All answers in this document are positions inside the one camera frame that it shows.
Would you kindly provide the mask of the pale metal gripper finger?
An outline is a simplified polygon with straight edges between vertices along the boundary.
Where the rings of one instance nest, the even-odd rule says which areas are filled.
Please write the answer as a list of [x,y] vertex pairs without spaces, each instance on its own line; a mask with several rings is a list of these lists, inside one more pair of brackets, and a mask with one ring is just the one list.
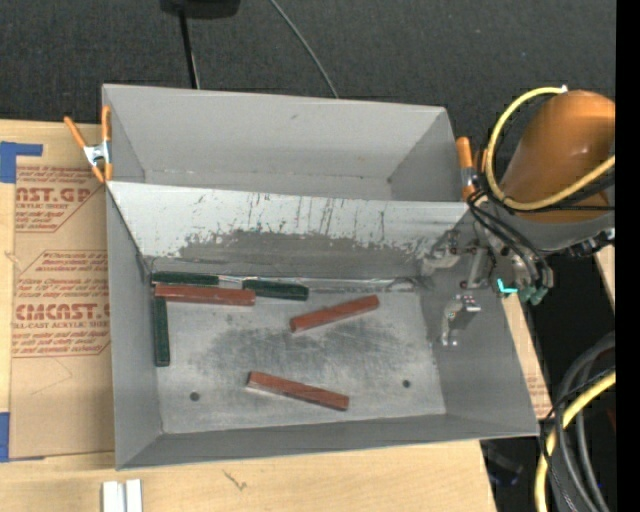
[[455,328],[466,329],[481,311],[482,308],[473,295],[460,295],[458,297],[458,309],[455,314]]
[[460,300],[451,299],[444,307],[442,320],[441,320],[441,334],[440,342],[443,346],[450,344],[449,337],[452,330],[452,325],[455,322],[458,313],[460,312]]

